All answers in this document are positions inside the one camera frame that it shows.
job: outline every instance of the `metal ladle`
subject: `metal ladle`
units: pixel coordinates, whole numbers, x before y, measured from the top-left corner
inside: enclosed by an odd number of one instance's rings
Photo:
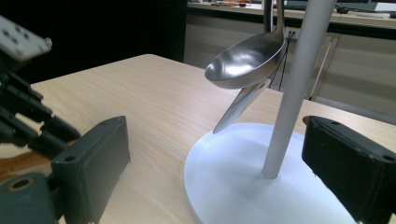
[[[265,0],[264,33],[226,49],[206,68],[205,76],[224,89],[242,89],[270,76],[282,58],[284,38],[283,0],[276,0],[277,22],[272,32],[274,4]]]
[[[277,0],[277,23],[273,30],[273,1],[264,2],[264,34],[254,35],[225,50],[205,72],[207,79],[226,89],[243,88],[219,121],[213,133],[232,124],[269,85],[280,64],[286,40],[283,25],[283,0]]]

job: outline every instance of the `beige wall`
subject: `beige wall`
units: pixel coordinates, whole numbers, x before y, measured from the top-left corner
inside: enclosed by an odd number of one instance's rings
[[[222,51],[249,36],[261,33],[262,29],[262,24],[253,22],[188,15],[185,63],[206,68]],[[327,48],[329,36],[323,42],[322,55]],[[332,43],[335,48],[331,50],[329,63],[320,76],[314,99],[351,105],[379,115],[389,115],[390,119],[394,119],[396,41],[351,35],[337,35],[335,40]],[[282,89],[289,84],[288,68],[294,57],[295,45],[295,41],[290,43]],[[321,61],[318,60],[316,72],[320,65]],[[281,71],[278,72],[272,89],[279,86],[280,75]]]

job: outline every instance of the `desk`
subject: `desk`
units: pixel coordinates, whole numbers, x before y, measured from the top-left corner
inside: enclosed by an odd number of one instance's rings
[[[250,7],[215,7],[209,3],[188,3],[187,12],[230,20],[263,22],[262,5],[259,4],[252,4]],[[303,18],[304,11],[285,10],[286,26],[300,28]],[[339,14],[334,12],[328,32],[395,40],[396,20],[390,19],[388,13],[367,14],[350,11],[348,14]]]
[[[33,88],[44,95],[45,105],[81,133],[104,119],[126,116],[131,164],[101,223],[193,223],[184,195],[184,162],[238,90],[218,88],[205,79],[204,70],[154,55],[57,77]],[[274,124],[281,97],[265,90],[238,122]],[[306,115],[338,120],[396,149],[396,126],[304,101],[295,132],[304,133]]]

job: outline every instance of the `wooden table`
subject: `wooden table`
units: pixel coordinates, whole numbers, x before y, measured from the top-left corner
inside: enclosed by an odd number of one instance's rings
[[[238,90],[205,79],[204,70],[154,55],[95,67],[33,85],[43,103],[81,133],[124,115],[131,150],[101,223],[194,223],[183,185],[189,150],[211,132]],[[238,122],[274,124],[282,94],[265,90]],[[304,101],[295,132],[306,115],[335,119],[396,149],[396,126]],[[3,157],[17,150],[1,148]]]

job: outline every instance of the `white round base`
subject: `white round base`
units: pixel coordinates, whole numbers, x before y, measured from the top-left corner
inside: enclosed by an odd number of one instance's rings
[[[197,222],[356,223],[303,162],[304,137],[293,133],[279,178],[263,177],[273,125],[233,124],[203,136],[184,170],[187,199]]]

